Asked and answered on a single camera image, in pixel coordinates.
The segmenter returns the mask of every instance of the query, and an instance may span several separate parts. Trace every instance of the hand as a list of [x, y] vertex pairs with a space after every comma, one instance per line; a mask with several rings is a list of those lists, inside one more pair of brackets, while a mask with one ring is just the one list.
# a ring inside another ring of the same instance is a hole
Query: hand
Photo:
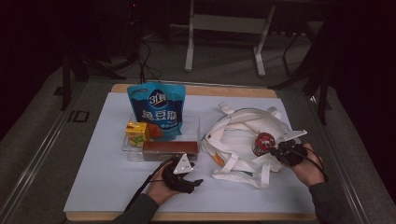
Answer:
[[[314, 150], [310, 144], [304, 144], [304, 147]], [[318, 158], [312, 151], [307, 150], [307, 157], [320, 166], [321, 158]], [[297, 175], [297, 178], [307, 187], [325, 182], [322, 172], [308, 160], [303, 160], [300, 164], [290, 167]]]
[[180, 193], [179, 191], [169, 189], [163, 182], [163, 169], [170, 163], [172, 162], [166, 163], [165, 166], [151, 178], [152, 182], [149, 184], [146, 192], [146, 194], [159, 205], [162, 205], [172, 196]]

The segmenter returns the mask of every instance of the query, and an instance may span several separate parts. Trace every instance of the dark background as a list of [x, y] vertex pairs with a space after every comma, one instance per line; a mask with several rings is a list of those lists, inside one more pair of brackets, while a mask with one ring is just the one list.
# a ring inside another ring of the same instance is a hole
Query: dark background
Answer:
[[[94, 4], [94, 1], [81, 2], [84, 2], [86, 7]], [[79, 20], [89, 21], [90, 24], [87, 25], [91, 27], [95, 23], [98, 25], [97, 30], [92, 30], [100, 36], [93, 41], [101, 50], [98, 54], [124, 55], [129, 52], [127, 47], [122, 49], [117, 40], [109, 40], [109, 36], [112, 36], [109, 34], [117, 32], [109, 31], [113, 27], [112, 22], [120, 24], [120, 21], [125, 19], [123, 16], [127, 15], [123, 11], [123, 3], [125, 1], [119, 1], [114, 7], [115, 11], [120, 11], [116, 13], [118, 15], [116, 19], [109, 19], [112, 18], [112, 10], [102, 9], [96, 14], [85, 13]], [[394, 8], [396, 7], [390, 0], [357, 1], [357, 3], [338, 17], [338, 20], [331, 22], [332, 28], [336, 31], [337, 41], [333, 42], [336, 46], [330, 48], [341, 49], [337, 51], [337, 55], [334, 55], [338, 60], [332, 72], [331, 85], [336, 88], [341, 103], [357, 128], [390, 196], [395, 201], [396, 182], [392, 178], [396, 170], [396, 162], [392, 140], [396, 137], [396, 121], [393, 117], [396, 96], [396, 82], [393, 78], [396, 75], [396, 60], [393, 57], [396, 52], [394, 41], [396, 39]], [[40, 90], [46, 78], [61, 66], [64, 49], [60, 46], [59, 36], [54, 32], [54, 27], [63, 27], [65, 23], [62, 18], [64, 14], [57, 11], [60, 10], [57, 8], [59, 5], [46, 1], [6, 0], [1, 1], [0, 4], [2, 31], [0, 138], [2, 138]], [[185, 13], [188, 10], [183, 9], [186, 7], [189, 7], [188, 1], [162, 1], [162, 9], [168, 8], [170, 14], [164, 13], [157, 7], [148, 7], [147, 11], [141, 11], [142, 16], [147, 17], [141, 19], [145, 19], [154, 29], [162, 30], [166, 35], [168, 23], [188, 24], [188, 14]], [[224, 8], [225, 13], [261, 15], [260, 11], [255, 10], [251, 8], [240, 11], [233, 7]], [[277, 10], [271, 29], [286, 33], [300, 31], [300, 24], [293, 24], [292, 20], [288, 22], [285, 19], [291, 11], [298, 12], [300, 9], [285, 7], [283, 10]], [[162, 15], [166, 20], [159, 22], [155, 17], [150, 17], [150, 14]], [[315, 18], [317, 15], [321, 14], [309, 15], [309, 17]]]

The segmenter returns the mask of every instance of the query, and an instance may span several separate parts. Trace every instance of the gray carpet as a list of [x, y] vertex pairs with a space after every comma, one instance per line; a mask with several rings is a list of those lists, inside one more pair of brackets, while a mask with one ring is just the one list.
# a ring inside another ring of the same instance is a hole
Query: gray carpet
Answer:
[[[158, 36], [151, 35], [146, 43], [150, 47], [145, 77], [159, 78], [162, 81], [186, 83], [206, 83], [236, 86], [263, 87], [274, 85], [286, 80], [288, 76], [284, 70], [280, 56], [290, 39], [283, 35], [269, 35], [264, 46], [264, 61], [267, 71], [266, 77], [258, 77], [253, 61], [251, 47], [257, 36], [248, 36], [241, 41], [210, 41], [210, 34], [202, 34], [205, 38], [197, 38], [195, 44], [193, 70], [184, 72], [184, 62], [187, 50], [187, 36], [178, 33], [170, 42], [158, 41]], [[303, 59], [309, 48], [309, 41], [304, 36], [299, 37], [290, 52], [288, 60], [291, 70], [295, 69]], [[141, 56], [148, 55], [148, 48], [141, 47]], [[137, 64], [118, 71], [128, 77], [125, 83], [138, 83], [140, 68]], [[64, 203], [71, 189], [78, 167], [85, 149], [90, 142], [95, 123], [99, 117], [106, 94], [111, 86], [120, 83], [91, 70], [92, 77], [87, 84], [73, 82], [76, 97], [69, 109], [61, 112], [62, 97], [54, 96], [55, 89], [62, 85], [61, 69], [46, 81], [42, 90], [26, 109], [21, 118], [0, 143], [0, 202], [6, 203], [8, 195], [20, 178], [23, 169], [28, 165], [35, 153], [42, 149], [42, 143], [50, 142], [48, 154], [39, 168], [38, 174], [32, 180], [24, 197], [15, 206], [15, 214], [7, 222], [0, 223], [62, 223], [64, 220]], [[288, 87], [296, 95], [301, 95], [304, 80]], [[350, 182], [352, 189], [343, 189], [334, 179], [337, 192], [349, 191], [358, 199], [357, 207], [360, 212], [361, 223], [394, 223], [396, 209], [379, 179], [370, 158], [350, 122], [346, 112], [339, 103], [336, 92], [330, 89], [328, 97], [326, 119], [328, 125], [324, 127], [328, 139], [312, 141], [330, 141], [334, 144], [334, 152], [321, 152], [327, 163], [340, 168], [331, 168], [330, 176], [343, 173], [346, 182]], [[90, 111], [90, 118], [86, 123], [63, 121], [56, 139], [49, 141], [47, 133], [53, 130], [53, 124], [60, 118], [68, 118], [71, 110]], [[293, 124], [294, 128], [304, 127], [304, 120]], [[339, 195], [342, 206], [349, 202], [342, 194]], [[316, 221], [281, 222], [265, 221], [262, 223], [317, 223]]]

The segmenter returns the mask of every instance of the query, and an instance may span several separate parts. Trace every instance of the blue snack bag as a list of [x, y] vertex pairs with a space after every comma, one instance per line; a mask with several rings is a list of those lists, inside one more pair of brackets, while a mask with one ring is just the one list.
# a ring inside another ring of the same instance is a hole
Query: blue snack bag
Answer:
[[146, 122], [154, 141], [171, 141], [181, 135], [186, 87], [148, 82], [127, 89], [137, 122]]

